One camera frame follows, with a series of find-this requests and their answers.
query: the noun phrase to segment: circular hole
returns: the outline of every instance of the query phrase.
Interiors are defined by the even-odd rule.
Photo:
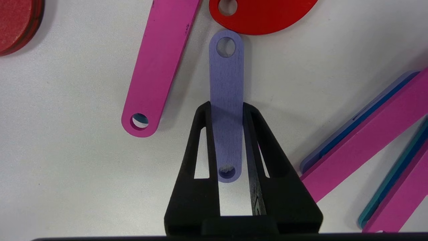
[[[236,0],[221,0],[218,3],[218,10],[224,16],[232,16],[238,9],[238,3]]]
[[[136,113],[132,116],[132,124],[135,129],[142,130],[149,125],[149,120],[145,115]]]
[[[235,53],[235,42],[233,39],[229,37],[221,38],[217,42],[217,53],[224,58],[232,56]]]
[[[235,176],[235,172],[235,167],[230,164],[226,164],[218,169],[218,174],[224,179],[232,178]]]

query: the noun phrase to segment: white table surface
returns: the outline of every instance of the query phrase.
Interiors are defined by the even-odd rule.
[[[193,115],[209,99],[208,43],[223,28],[204,0],[159,129],[132,137],[120,118],[151,3],[47,0],[30,43],[0,57],[0,240],[164,235]],[[428,66],[427,22],[426,0],[320,0],[285,30],[242,36],[244,101],[297,168],[402,73]],[[321,232],[360,232],[360,212],[415,127],[318,203]],[[251,214],[245,151],[243,160],[242,176],[219,184],[222,215]],[[427,223],[425,199],[402,230]]]

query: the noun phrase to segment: red plastic piece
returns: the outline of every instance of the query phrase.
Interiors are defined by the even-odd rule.
[[[0,0],[0,56],[24,47],[38,30],[44,0]]]
[[[221,0],[210,0],[211,16],[223,27],[249,35],[282,30],[301,19],[317,0],[236,0],[238,8],[231,16],[220,13]]]

